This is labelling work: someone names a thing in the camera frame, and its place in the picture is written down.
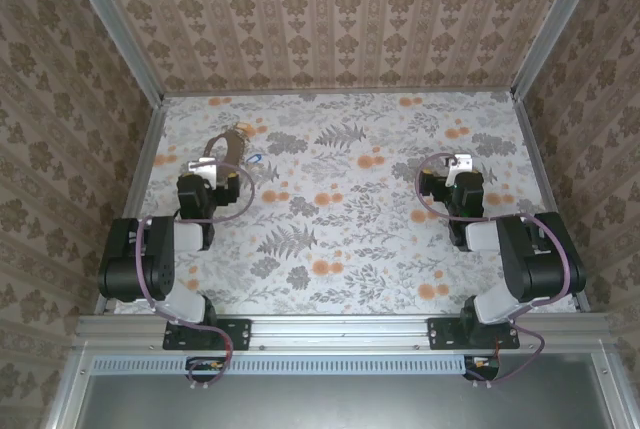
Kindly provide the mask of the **clear plastic bag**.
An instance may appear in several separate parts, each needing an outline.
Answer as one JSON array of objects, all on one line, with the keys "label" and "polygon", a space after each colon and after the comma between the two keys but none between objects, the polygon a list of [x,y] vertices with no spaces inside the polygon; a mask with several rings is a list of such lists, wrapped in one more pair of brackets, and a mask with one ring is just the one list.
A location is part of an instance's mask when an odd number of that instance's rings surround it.
[{"label": "clear plastic bag", "polygon": [[[202,156],[205,158],[214,158],[233,166],[239,166],[245,155],[246,143],[248,137],[244,130],[239,128],[228,129],[213,138],[205,145]],[[216,148],[221,148],[221,144],[226,144],[226,152],[219,157],[215,154]]]}]

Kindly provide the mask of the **floral patterned table cover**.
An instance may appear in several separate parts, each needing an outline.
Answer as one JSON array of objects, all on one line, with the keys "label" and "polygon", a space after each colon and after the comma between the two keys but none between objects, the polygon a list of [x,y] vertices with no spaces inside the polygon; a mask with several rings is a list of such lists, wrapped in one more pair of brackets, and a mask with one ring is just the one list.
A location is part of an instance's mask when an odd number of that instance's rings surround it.
[{"label": "floral patterned table cover", "polygon": [[[176,182],[206,143],[246,133],[240,200],[212,247],[176,258],[177,278],[223,314],[453,313],[502,276],[464,253],[414,190],[419,164],[468,153],[487,215],[544,210],[507,93],[170,98],[141,216],[170,215]],[[262,160],[246,160],[259,153]]]}]

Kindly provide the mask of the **small circuit board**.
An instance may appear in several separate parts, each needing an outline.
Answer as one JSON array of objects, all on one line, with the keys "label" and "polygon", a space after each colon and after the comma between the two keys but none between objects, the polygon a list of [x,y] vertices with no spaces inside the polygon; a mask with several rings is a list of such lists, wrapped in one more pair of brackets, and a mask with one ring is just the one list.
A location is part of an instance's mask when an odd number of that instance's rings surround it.
[{"label": "small circuit board", "polygon": [[491,382],[498,377],[500,360],[497,356],[465,356],[464,368],[463,377],[466,380]]},{"label": "small circuit board", "polygon": [[225,357],[189,357],[185,361],[186,378],[192,384],[211,385],[228,369]]}]

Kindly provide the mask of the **grey metal cabinet panel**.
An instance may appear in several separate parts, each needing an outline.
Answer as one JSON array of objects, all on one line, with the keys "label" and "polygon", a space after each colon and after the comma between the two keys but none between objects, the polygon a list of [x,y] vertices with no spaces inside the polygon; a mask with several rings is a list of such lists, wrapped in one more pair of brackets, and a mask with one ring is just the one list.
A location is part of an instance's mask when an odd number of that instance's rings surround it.
[{"label": "grey metal cabinet panel", "polygon": [[613,429],[592,376],[98,376],[78,429]]}]

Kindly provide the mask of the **aluminium table edge rail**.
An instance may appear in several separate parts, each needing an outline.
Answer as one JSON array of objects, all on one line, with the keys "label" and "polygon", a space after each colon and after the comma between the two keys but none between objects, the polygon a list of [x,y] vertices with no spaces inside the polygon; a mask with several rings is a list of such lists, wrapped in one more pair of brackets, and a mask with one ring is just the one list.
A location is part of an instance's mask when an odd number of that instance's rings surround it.
[{"label": "aluminium table edge rail", "polygon": [[156,105],[151,113],[149,125],[131,181],[122,218],[138,218],[144,203],[146,188],[152,172],[157,148],[162,137],[166,109]]},{"label": "aluminium table edge rail", "polygon": [[495,87],[381,87],[381,88],[311,88],[311,89],[260,89],[260,90],[224,90],[224,91],[200,91],[200,92],[166,92],[162,98],[193,98],[193,97],[215,97],[215,96],[282,96],[282,95],[309,95],[309,94],[400,94],[400,93],[453,93],[461,92],[466,94],[484,92],[506,92],[511,94],[512,88],[509,86]]},{"label": "aluminium table edge rail", "polygon": [[549,182],[543,159],[536,143],[533,129],[530,124],[524,103],[517,100],[514,103],[514,110],[523,134],[524,143],[527,147],[529,159],[531,161],[536,182],[540,190],[543,205],[548,211],[558,212],[558,205],[554,198],[551,184]]}]

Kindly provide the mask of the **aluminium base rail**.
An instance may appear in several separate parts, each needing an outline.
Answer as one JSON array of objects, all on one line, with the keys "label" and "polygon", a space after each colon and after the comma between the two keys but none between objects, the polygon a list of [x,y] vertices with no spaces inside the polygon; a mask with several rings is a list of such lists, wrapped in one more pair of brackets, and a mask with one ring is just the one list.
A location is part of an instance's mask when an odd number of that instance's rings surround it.
[{"label": "aluminium base rail", "polygon": [[[435,315],[282,316],[250,315],[248,354],[443,354],[462,353],[440,331]],[[596,313],[527,314],[519,319],[520,347],[529,354],[545,339],[545,352],[586,354],[615,348],[607,321]],[[162,351],[165,323],[151,315],[84,316],[72,348],[95,354],[153,354]]]}]

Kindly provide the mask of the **aluminium frame post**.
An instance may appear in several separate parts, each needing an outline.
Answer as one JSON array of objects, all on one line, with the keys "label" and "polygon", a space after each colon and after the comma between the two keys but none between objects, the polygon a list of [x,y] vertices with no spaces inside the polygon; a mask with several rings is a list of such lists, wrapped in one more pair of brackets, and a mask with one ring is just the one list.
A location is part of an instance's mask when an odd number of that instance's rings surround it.
[{"label": "aluminium frame post", "polygon": [[89,0],[153,110],[162,106],[165,90],[145,58],[116,0]]},{"label": "aluminium frame post", "polygon": [[554,0],[511,86],[513,99],[522,102],[551,54],[580,0]]}]

